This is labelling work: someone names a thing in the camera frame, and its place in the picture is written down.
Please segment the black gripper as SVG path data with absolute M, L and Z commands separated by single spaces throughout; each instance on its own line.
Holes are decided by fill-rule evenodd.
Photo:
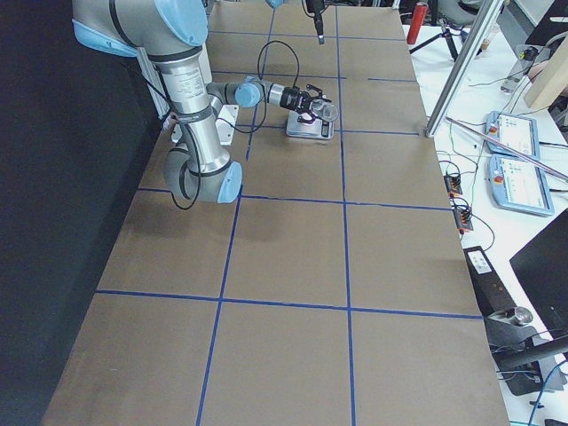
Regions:
M 319 44 L 325 43 L 323 13 L 326 10 L 324 0 L 304 0 L 306 15 L 313 20 Z M 320 119 L 317 114 L 309 112 L 311 103 L 329 102 L 323 90 L 315 85 L 307 84 L 305 91 L 299 87 L 285 87 L 280 96 L 280 106 L 298 113 L 296 122 L 301 125 L 313 125 Z

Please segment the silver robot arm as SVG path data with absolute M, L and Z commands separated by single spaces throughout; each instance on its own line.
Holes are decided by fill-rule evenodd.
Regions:
M 208 36 L 201 1 L 75 1 L 77 41 L 96 51 L 134 57 L 146 50 L 165 84 L 165 100 L 182 138 L 164 163 L 164 180 L 174 198 L 231 203 L 239 195 L 242 168 L 222 147 L 216 121 L 225 105 L 283 107 L 312 124 L 332 123 L 336 106 L 321 89 L 282 86 L 259 75 L 242 83 L 208 83 L 200 59 Z
M 296 113 L 296 120 L 306 124 L 334 122 L 339 115 L 337 106 L 320 88 L 311 84 L 302 90 L 250 76 L 242 83 L 209 83 L 207 91 L 223 104 L 248 108 L 263 101 L 282 107 Z

